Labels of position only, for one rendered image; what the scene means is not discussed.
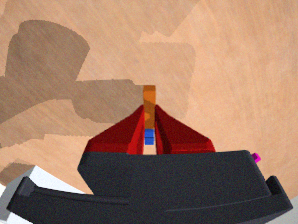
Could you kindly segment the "orange rod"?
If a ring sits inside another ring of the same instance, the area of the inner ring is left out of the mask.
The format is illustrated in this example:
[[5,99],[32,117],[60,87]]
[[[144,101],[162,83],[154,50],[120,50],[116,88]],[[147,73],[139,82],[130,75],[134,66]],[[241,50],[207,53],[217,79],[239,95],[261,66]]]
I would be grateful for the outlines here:
[[145,118],[145,129],[154,129],[156,106],[156,86],[143,85],[143,107]]

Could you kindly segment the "magenta rod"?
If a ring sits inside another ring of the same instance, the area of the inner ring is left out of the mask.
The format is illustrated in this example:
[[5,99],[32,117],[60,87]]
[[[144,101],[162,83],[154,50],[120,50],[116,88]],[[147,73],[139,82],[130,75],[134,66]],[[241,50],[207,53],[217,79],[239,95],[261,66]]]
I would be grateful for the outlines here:
[[259,157],[259,155],[256,154],[256,153],[252,154],[252,157],[253,157],[253,159],[255,160],[256,163],[261,160],[261,158]]

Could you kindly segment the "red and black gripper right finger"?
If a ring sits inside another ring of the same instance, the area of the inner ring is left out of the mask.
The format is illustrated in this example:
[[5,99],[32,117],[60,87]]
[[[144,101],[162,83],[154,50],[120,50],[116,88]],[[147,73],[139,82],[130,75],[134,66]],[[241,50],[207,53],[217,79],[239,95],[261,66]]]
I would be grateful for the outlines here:
[[216,152],[209,138],[171,117],[157,104],[154,131],[156,154]]

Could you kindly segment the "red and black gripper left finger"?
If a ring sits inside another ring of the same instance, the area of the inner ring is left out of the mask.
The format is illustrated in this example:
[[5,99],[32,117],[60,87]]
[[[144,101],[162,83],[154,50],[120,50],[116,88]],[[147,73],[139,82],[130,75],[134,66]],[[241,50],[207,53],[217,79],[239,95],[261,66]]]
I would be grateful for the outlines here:
[[130,116],[88,140],[83,154],[89,151],[143,154],[144,134],[144,107],[140,105]]

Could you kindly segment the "small blue block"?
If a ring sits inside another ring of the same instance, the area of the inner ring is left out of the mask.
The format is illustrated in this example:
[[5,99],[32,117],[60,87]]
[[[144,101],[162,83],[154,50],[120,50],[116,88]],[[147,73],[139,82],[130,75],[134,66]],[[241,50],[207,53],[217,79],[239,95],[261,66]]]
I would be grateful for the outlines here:
[[154,137],[145,137],[145,145],[154,145]]
[[154,137],[154,129],[145,129],[145,137]]

